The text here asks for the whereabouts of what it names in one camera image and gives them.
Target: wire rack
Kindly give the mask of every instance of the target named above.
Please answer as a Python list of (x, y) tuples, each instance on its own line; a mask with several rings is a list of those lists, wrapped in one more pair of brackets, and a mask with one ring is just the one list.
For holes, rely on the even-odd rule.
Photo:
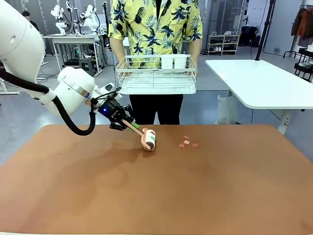
[(122, 94), (194, 94), (196, 70), (190, 55), (128, 55), (116, 68)]

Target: yellow floral shirt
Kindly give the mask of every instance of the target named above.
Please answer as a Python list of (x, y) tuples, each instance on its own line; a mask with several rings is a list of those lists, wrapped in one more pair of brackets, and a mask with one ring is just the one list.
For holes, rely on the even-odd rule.
[(156, 0), (113, 0), (109, 37), (129, 37), (132, 55), (179, 54), (182, 38), (202, 38), (198, 0), (162, 0), (157, 18)]

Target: black hair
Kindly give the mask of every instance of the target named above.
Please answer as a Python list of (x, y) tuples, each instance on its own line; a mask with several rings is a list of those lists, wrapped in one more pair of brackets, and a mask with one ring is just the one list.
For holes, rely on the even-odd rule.
[(22, 12), (22, 16), (24, 16), (24, 17), (30, 16), (30, 13), (28, 11), (23, 11)]

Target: trash bag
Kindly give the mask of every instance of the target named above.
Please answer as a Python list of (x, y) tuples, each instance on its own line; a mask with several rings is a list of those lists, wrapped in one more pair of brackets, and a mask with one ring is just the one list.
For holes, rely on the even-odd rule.
[(236, 124), (236, 121), (238, 120), (238, 110), (235, 96), (222, 98), (219, 95), (217, 100), (219, 104), (219, 117), (217, 124)]

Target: brown table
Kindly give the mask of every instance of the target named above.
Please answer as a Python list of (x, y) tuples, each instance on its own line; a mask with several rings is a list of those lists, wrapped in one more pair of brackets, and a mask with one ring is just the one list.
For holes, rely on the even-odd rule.
[[(313, 233), (313, 165), (270, 126), (37, 133), (0, 167), (0, 231), (33, 234)], [(182, 136), (199, 148), (178, 148)]]

